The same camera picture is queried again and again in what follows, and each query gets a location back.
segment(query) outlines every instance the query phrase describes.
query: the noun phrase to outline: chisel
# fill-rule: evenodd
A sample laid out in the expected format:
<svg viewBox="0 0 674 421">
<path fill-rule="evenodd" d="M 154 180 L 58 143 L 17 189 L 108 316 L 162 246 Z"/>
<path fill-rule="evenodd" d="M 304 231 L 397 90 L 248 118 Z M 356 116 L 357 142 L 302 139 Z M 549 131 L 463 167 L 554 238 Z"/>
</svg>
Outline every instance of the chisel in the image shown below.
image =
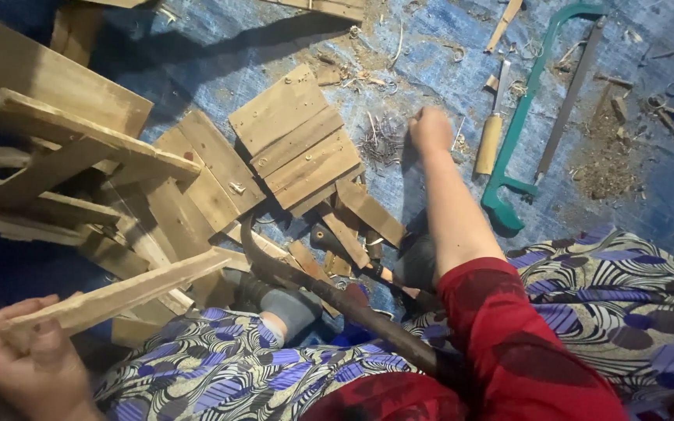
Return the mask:
<svg viewBox="0 0 674 421">
<path fill-rule="evenodd" d="M 475 174 L 490 175 L 493 171 L 493 164 L 496 162 L 496 150 L 498 149 L 498 141 L 501 138 L 501 127 L 503 126 L 503 119 L 501 119 L 501 102 L 503 94 L 509 88 L 509 68 L 511 63 L 504 60 L 501 64 L 501 77 L 498 79 L 498 89 L 496 90 L 496 98 L 493 103 L 493 112 L 485 120 L 485 125 L 482 128 L 482 140 L 478 147 L 478 156 L 475 161 Z"/>
</svg>

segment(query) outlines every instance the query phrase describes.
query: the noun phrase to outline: red sleeve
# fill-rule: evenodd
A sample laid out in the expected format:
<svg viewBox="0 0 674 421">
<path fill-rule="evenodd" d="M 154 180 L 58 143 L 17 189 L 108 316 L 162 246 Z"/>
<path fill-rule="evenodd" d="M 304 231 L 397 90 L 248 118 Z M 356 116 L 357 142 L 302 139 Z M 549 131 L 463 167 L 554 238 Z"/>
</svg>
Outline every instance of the red sleeve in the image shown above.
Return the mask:
<svg viewBox="0 0 674 421">
<path fill-rule="evenodd" d="M 477 258 L 446 273 L 438 294 L 483 392 L 483 419 L 627 419 L 613 389 L 570 354 L 529 304 L 516 269 Z"/>
</svg>

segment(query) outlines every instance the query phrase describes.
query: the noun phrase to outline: person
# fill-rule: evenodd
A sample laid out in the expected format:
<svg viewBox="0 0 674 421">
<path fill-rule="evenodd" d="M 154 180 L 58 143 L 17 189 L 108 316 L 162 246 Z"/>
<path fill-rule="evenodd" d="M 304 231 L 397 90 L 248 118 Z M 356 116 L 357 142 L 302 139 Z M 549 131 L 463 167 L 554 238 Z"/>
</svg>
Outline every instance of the person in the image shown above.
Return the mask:
<svg viewBox="0 0 674 421">
<path fill-rule="evenodd" d="M 674 391 L 674 349 L 659 351 L 661 363 L 648 354 L 674 346 L 674 258 L 606 231 L 517 250 L 508 263 L 449 154 L 444 113 L 422 109 L 410 135 L 426 174 L 437 276 L 404 283 L 435 292 L 445 312 L 404 328 L 458 361 L 470 378 L 460 389 L 383 340 L 283 348 L 321 309 L 310 293 L 274 289 L 259 314 L 205 309 L 172 320 L 94 392 L 59 324 L 44 322 L 27 357 L 0 340 L 0 396 L 38 421 L 612 420 L 626 419 L 621 398 Z M 0 322 L 57 300 L 19 302 L 0 310 Z"/>
</svg>

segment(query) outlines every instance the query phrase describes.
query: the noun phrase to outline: tool handle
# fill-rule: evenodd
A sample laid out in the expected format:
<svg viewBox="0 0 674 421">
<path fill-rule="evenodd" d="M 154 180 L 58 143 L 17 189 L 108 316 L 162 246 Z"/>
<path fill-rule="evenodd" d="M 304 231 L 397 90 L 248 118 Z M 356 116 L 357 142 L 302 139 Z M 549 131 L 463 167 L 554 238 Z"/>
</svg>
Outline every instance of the tool handle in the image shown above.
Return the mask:
<svg viewBox="0 0 674 421">
<path fill-rule="evenodd" d="M 482 128 L 482 141 L 478 147 L 478 156 L 475 161 L 475 173 L 490 175 L 493 172 L 493 164 L 496 162 L 496 150 L 501 138 L 503 119 L 500 115 L 491 114 L 485 120 Z"/>
</svg>

